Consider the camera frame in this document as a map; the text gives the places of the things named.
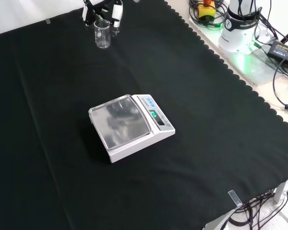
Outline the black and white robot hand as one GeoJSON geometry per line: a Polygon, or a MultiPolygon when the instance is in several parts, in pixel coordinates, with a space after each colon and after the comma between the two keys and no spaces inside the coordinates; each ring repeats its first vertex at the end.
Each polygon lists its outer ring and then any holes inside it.
{"type": "MultiPolygon", "coordinates": [[[[82,19],[86,26],[91,26],[97,20],[105,20],[104,13],[109,11],[110,0],[84,0],[82,19]]],[[[120,22],[123,15],[123,2],[114,0],[110,20],[110,34],[112,37],[120,32],[120,22]]]]}

